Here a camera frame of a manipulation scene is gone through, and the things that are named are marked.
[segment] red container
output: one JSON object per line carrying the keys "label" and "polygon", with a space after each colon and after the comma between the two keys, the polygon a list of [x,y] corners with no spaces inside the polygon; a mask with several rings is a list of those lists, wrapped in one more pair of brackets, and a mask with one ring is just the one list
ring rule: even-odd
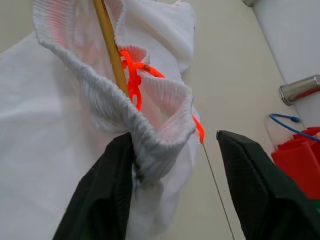
{"label": "red container", "polygon": [[[320,127],[303,131],[315,135]],[[300,187],[311,200],[320,199],[320,142],[301,135],[278,146],[272,153],[274,163]]]}

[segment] orange plastic chain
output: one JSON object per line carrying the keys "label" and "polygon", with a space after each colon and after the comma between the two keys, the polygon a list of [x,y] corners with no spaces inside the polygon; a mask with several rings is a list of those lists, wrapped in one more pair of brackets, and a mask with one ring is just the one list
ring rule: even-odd
{"label": "orange plastic chain", "polygon": [[[133,63],[129,52],[126,50],[121,50],[119,54],[121,57],[124,57],[125,59],[122,61],[123,69],[126,69],[128,67],[128,70],[129,70],[129,80],[127,83],[127,88],[128,88],[130,100],[131,102],[133,102],[133,98],[134,96],[136,96],[136,100],[137,100],[136,108],[140,111],[141,105],[142,105],[142,96],[139,90],[139,85],[141,84],[142,78],[140,75],[138,75],[137,70],[144,71],[157,78],[165,78],[165,76],[147,63],[144,63],[144,62]],[[203,126],[201,125],[201,123],[199,122],[199,120],[195,115],[192,115],[192,119],[195,123],[195,127],[199,134],[199,141],[201,144],[203,144],[205,142],[205,129],[203,128]]]}

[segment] floor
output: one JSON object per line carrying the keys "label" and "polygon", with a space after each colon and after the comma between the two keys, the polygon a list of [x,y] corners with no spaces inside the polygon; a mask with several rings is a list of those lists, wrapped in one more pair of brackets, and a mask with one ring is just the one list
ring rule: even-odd
{"label": "floor", "polygon": [[[241,0],[188,0],[198,15],[193,64],[183,78],[206,129],[192,178],[173,224],[157,240],[245,239],[233,207],[215,134],[228,130],[273,149],[265,124],[271,112],[293,114],[278,88],[283,80],[254,12]],[[0,3],[0,52],[32,32],[32,0]]]}

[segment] green object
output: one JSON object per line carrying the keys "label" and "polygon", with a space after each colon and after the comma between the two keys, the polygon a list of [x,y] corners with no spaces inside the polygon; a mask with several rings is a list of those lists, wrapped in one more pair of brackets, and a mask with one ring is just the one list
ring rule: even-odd
{"label": "green object", "polygon": [[313,200],[312,203],[315,206],[318,213],[320,214],[320,200]]}

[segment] red object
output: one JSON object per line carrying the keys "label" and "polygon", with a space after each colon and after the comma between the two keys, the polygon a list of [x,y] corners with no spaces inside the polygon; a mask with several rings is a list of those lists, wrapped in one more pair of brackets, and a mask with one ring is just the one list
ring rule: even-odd
{"label": "red object", "polygon": [[[124,57],[124,60],[122,61],[122,68],[126,69],[128,67],[128,70],[129,70],[129,79],[126,85],[129,92],[129,98],[133,103],[134,96],[136,96],[136,108],[140,111],[141,105],[142,105],[142,95],[139,90],[139,85],[141,84],[142,78],[137,73],[137,71],[140,70],[140,71],[149,73],[156,78],[162,78],[162,79],[165,78],[165,75],[163,75],[161,72],[159,72],[157,69],[155,69],[154,67],[150,66],[147,63],[133,62],[131,55],[127,50],[121,50],[119,54],[120,54],[120,57]],[[192,115],[192,119],[195,123],[195,127],[199,134],[199,142],[201,144],[204,144],[205,129],[195,115]]]}
{"label": "red object", "polygon": [[[320,127],[303,131],[309,135]],[[274,163],[300,187],[309,199],[320,199],[320,142],[295,134],[272,153]]]}

